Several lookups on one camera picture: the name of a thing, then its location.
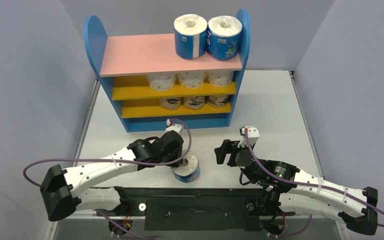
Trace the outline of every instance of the white tabletop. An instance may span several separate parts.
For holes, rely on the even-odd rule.
[[[283,161],[319,176],[303,116],[288,71],[245,71],[230,127],[192,129],[191,151],[198,156],[200,176],[183,183],[170,167],[158,166],[114,177],[98,187],[138,188],[258,188],[241,186],[237,167],[217,165],[214,148],[223,140],[240,140],[239,128],[255,125],[260,139],[255,153],[260,159]],[[102,158],[136,139],[160,137],[163,131],[127,133],[103,90],[96,99],[80,154],[82,159]],[[182,133],[188,145],[187,132]]]

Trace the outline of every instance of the paper roll packaging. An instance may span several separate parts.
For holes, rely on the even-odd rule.
[[[155,73],[146,75],[149,86],[159,92],[170,90],[176,82],[175,73]]]
[[[196,59],[205,53],[207,21],[196,14],[186,14],[174,20],[174,45],[183,59]]]
[[[208,72],[208,81],[216,87],[227,87],[233,82],[235,71],[210,71]]]
[[[229,95],[210,95],[205,97],[210,106],[222,108],[229,102]]]
[[[181,104],[181,97],[162,97],[159,99],[159,105],[168,110],[176,110]]]
[[[179,167],[172,167],[171,171],[176,179],[184,183],[190,183],[200,175],[200,165],[198,157],[189,151],[184,159],[180,160]]]
[[[188,89],[195,89],[204,84],[205,73],[203,71],[187,71],[177,74],[180,85]]]
[[[208,21],[207,52],[216,60],[234,58],[239,51],[242,23],[233,16],[216,16]]]
[[[184,96],[183,97],[183,104],[194,110],[198,110],[202,108],[204,105],[205,99],[204,96]]]

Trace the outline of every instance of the pink shelf board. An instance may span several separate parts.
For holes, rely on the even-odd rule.
[[[241,69],[239,55],[227,61],[215,60],[208,53],[193,60],[179,57],[175,35],[170,33],[108,37],[100,76]]]

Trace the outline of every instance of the blue shelf frame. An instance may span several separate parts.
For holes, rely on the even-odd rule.
[[[230,113],[141,118],[122,118],[123,101],[113,101],[112,98],[115,78],[100,76],[105,47],[108,39],[107,32],[105,31],[101,20],[97,16],[90,15],[86,18],[84,21],[83,37],[87,58],[89,59],[90,66],[95,72],[103,90],[109,98],[115,113],[128,133],[164,130],[166,128],[167,118],[182,119],[191,129],[222,128],[230,125],[251,48],[251,23],[248,11],[246,9],[239,9],[237,11],[236,18],[242,23],[242,41],[239,46],[239,58],[242,63],[242,70],[235,71],[233,77],[233,81],[236,86],[236,94],[233,95],[230,100]]]

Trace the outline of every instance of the toilet paper core hole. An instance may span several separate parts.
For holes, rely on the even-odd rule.
[[[185,167],[185,166],[188,165],[188,163],[189,163],[189,161],[188,161],[187,159],[184,159],[184,158],[183,158],[183,159],[180,161],[180,166]]]
[[[220,27],[222,27],[224,29],[228,29],[231,27],[231,25],[228,22],[222,21],[222,22],[220,22]]]
[[[193,20],[187,20],[184,24],[186,24],[186,27],[192,28],[192,27],[195,27],[197,23]]]

